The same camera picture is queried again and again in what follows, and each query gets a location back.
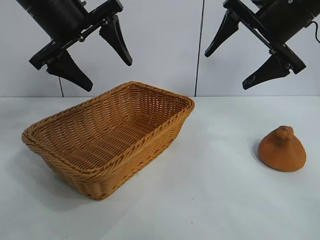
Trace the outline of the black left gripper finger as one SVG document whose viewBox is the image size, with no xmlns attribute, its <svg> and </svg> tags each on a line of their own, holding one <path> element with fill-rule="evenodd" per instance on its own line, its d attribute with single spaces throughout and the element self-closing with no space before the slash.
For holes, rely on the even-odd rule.
<svg viewBox="0 0 320 240">
<path fill-rule="evenodd" d="M 117 15 L 113 16 L 101 27 L 99 35 L 108 42 L 127 66 L 132 65 L 133 59 L 124 41 L 120 20 Z"/>
<path fill-rule="evenodd" d="M 80 88 L 90 92 L 93 87 L 92 81 L 76 65 L 67 50 L 50 59 L 47 62 L 49 74 L 68 80 Z"/>
</svg>

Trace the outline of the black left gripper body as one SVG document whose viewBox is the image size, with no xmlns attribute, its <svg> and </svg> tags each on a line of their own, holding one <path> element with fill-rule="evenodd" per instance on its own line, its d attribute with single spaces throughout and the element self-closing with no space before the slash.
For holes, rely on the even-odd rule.
<svg viewBox="0 0 320 240">
<path fill-rule="evenodd" d="M 118 0 L 107 0 L 90 12 L 80 0 L 19 0 L 18 3 L 52 39 L 29 60 L 38 70 L 123 10 Z"/>
</svg>

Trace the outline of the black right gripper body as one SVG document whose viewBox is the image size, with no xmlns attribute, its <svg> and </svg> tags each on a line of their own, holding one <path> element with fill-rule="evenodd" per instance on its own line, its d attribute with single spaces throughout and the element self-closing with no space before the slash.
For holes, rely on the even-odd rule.
<svg viewBox="0 0 320 240">
<path fill-rule="evenodd" d="M 254 33 L 259 32 L 268 42 L 271 57 L 257 70 L 258 73 L 289 70 L 298 74 L 305 63 L 286 42 L 307 27 L 316 17 L 314 0 L 254 0 L 259 6 L 254 13 L 240 0 L 226 0 L 223 7 L 238 15 L 240 21 Z"/>
</svg>

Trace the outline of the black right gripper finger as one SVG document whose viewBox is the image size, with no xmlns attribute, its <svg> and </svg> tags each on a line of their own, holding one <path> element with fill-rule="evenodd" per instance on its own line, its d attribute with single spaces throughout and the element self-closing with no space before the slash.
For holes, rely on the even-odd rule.
<svg viewBox="0 0 320 240">
<path fill-rule="evenodd" d="M 244 90 L 252 88 L 266 81 L 284 78 L 290 74 L 291 64 L 280 54 L 272 53 L 267 61 L 243 82 Z"/>
<path fill-rule="evenodd" d="M 209 47 L 205 50 L 204 55 L 209 57 L 217 48 L 226 41 L 231 35 L 239 30 L 240 18 L 234 11 L 226 11 L 220 27 L 212 40 Z"/>
</svg>

